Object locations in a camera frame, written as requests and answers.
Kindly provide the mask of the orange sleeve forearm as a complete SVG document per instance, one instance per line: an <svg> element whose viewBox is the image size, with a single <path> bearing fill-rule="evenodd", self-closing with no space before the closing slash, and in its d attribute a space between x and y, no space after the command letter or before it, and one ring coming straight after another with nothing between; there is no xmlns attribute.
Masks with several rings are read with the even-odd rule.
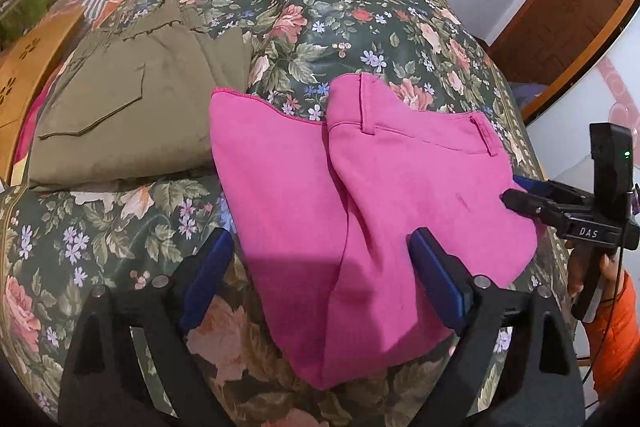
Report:
<svg viewBox="0 0 640 427"><path fill-rule="evenodd" d="M591 362L593 387L601 402L616 392L639 352L636 291L631 277L626 272L623 276L616 303L601 303L593 321L585 325L590 355L604 345Z"/></svg>

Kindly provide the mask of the right hand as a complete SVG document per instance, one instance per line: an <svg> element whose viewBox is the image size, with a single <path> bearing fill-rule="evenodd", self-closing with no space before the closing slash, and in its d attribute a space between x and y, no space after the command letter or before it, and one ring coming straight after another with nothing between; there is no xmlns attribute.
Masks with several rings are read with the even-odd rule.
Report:
<svg viewBox="0 0 640 427"><path fill-rule="evenodd" d="M568 293L575 297L584 289L584 280L590 265L590 261L594 258L592 252L584 243L575 243L567 241L565 247L570 252L570 259L567 265L567 290ZM608 257L602 255L599 261L600 277L605 280L602 289L602 298L611 300L624 289L624 272L618 271L620 264Z"/></svg>

